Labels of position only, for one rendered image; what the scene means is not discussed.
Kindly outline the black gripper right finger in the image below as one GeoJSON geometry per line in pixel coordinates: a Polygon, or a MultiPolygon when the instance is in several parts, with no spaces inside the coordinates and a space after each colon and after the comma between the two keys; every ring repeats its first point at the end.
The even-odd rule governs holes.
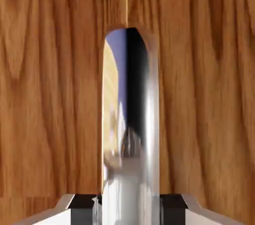
{"type": "Polygon", "coordinates": [[[244,225],[203,208],[188,194],[160,195],[160,225],[244,225]]]}

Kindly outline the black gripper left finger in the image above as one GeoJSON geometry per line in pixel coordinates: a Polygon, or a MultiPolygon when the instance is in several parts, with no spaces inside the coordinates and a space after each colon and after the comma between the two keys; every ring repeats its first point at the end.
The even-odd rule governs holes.
{"type": "Polygon", "coordinates": [[[55,207],[12,225],[102,225],[99,198],[93,194],[65,194],[55,207]]]}

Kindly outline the curved shiny metal drawer handle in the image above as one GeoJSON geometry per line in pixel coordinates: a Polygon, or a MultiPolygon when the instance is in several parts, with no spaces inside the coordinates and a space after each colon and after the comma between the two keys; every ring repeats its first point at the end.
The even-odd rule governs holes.
{"type": "Polygon", "coordinates": [[[102,225],[159,225],[157,59],[134,27],[109,32],[102,68],[102,225]]]}

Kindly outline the wooden drawer front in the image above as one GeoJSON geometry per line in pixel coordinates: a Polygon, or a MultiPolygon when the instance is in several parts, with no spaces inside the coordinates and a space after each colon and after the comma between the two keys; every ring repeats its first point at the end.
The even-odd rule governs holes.
{"type": "Polygon", "coordinates": [[[159,65],[160,190],[255,225],[255,0],[0,0],[0,225],[101,188],[106,33],[159,65]]]}

